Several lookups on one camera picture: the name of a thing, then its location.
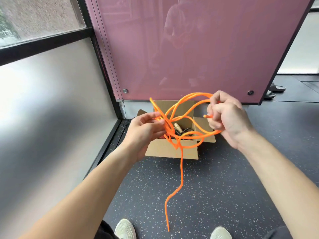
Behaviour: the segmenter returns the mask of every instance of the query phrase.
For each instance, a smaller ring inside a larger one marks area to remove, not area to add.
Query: slipper
[[[271,92],[271,91],[267,91],[267,94],[264,97],[264,100],[272,100],[276,95]]]
[[[275,85],[274,83],[272,83],[268,90],[271,92],[284,92],[286,88],[284,86]]]

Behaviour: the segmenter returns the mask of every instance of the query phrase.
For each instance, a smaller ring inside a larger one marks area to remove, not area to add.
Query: cardboard box
[[[178,101],[162,101],[162,100],[155,100],[155,103],[158,105],[158,107],[165,113],[172,105],[176,104]],[[174,117],[184,115],[193,105],[195,104],[195,101],[186,101],[182,104],[180,104],[175,112]],[[138,111],[138,116],[146,113],[143,110]],[[194,111],[192,110],[188,116],[192,117],[197,124],[203,128],[204,130],[208,132],[212,132],[213,129],[209,126],[208,121],[206,118],[203,117],[194,117]],[[193,128],[194,131],[201,132],[191,120],[188,118],[183,118],[177,123],[180,125],[180,127],[184,130],[186,128]],[[198,140],[181,140],[182,146],[191,146],[199,142]],[[215,136],[206,137],[204,139],[204,142],[216,142]],[[166,157],[166,158],[181,158],[181,150],[175,149],[173,145],[171,145],[166,139],[155,139],[152,141],[148,149],[146,151],[146,156],[150,157]],[[184,149],[184,158],[186,159],[198,159],[198,152],[197,147],[195,148],[186,148]]]

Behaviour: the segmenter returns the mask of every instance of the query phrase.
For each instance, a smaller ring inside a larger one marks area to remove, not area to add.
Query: shoe
[[[276,95],[273,93],[273,92],[271,92],[271,91],[267,91],[267,93],[266,93],[266,95],[265,95],[265,97],[264,97],[264,100],[271,100],[271,99],[273,99],[274,97],[275,97]]]
[[[136,239],[135,229],[127,219],[122,219],[117,224],[114,234],[120,239]]]
[[[232,239],[232,236],[224,227],[216,227],[211,234],[211,239]]]
[[[274,83],[271,84],[271,86],[268,89],[271,92],[284,92],[286,90],[286,88],[284,86],[281,85],[275,85]]]

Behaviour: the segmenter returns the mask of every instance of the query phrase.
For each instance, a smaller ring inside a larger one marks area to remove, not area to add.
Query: white sneaker
[[[211,239],[232,239],[232,236],[225,228],[216,227],[211,234]]]
[[[120,239],[136,239],[135,229],[127,219],[122,219],[115,227],[114,234]]]

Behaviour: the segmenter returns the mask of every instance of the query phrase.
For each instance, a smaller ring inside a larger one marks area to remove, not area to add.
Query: jump rope
[[[208,97],[208,99],[205,99],[205,100],[201,100],[199,102],[197,102],[196,104],[194,104],[184,115],[182,116],[177,116],[177,117],[174,117],[174,114],[176,112],[176,109],[178,108],[178,106],[180,104],[182,104],[183,102],[185,101],[188,101],[194,97],[197,97],[197,96],[206,96]],[[198,147],[199,145],[201,145],[203,142],[204,142],[204,138],[205,137],[209,137],[209,136],[212,136],[212,135],[216,135],[218,133],[220,133],[221,131],[218,131],[218,130],[215,130],[213,132],[208,132],[208,131],[205,131],[203,128],[201,128],[195,121],[193,118],[191,118],[190,116],[188,116],[188,114],[195,108],[197,107],[198,105],[200,104],[203,104],[203,103],[206,103],[206,102],[210,102],[210,98],[212,97],[213,95],[210,94],[210,93],[203,93],[203,92],[195,92],[195,93],[191,93],[191,94],[188,94],[186,96],[184,96],[183,98],[181,98],[176,104],[174,104],[170,109],[167,110],[167,112],[164,114],[164,112],[162,112],[162,110],[157,106],[157,104],[154,102],[154,100],[152,98],[150,98],[150,101],[151,103],[153,104],[153,107],[154,107],[154,111],[159,111],[160,114],[161,114],[161,117],[156,117],[155,119],[160,121],[162,119],[164,119],[166,122],[165,122],[165,130],[166,130],[166,134],[164,135],[164,137],[166,138],[167,141],[169,141],[175,149],[178,149],[180,148],[181,149],[181,184],[180,186],[172,193],[170,194],[166,201],[165,201],[165,216],[166,216],[166,223],[167,223],[167,229],[169,231],[169,220],[168,220],[168,215],[167,215],[167,203],[168,201],[183,187],[183,183],[184,183],[184,178],[183,178],[183,149],[184,148],[195,148],[195,147]],[[172,114],[170,116],[170,118],[168,119],[167,116],[168,114],[172,111]],[[176,121],[179,121],[181,120],[182,118],[188,118],[190,119],[196,127],[198,127],[199,130],[201,130],[203,133],[205,134],[202,134],[200,132],[195,132],[195,131],[191,131],[191,132],[185,132],[183,133],[181,136],[179,135],[176,135],[175,134],[175,129],[174,129],[174,126],[173,126],[173,122],[176,122]],[[205,118],[212,118],[212,116],[210,115],[204,115]],[[176,143],[173,143],[172,141],[172,137],[174,137],[176,139]],[[201,141],[195,145],[192,145],[192,146],[182,146],[181,145],[181,139],[187,139],[187,140],[193,140],[193,139],[201,139]]]

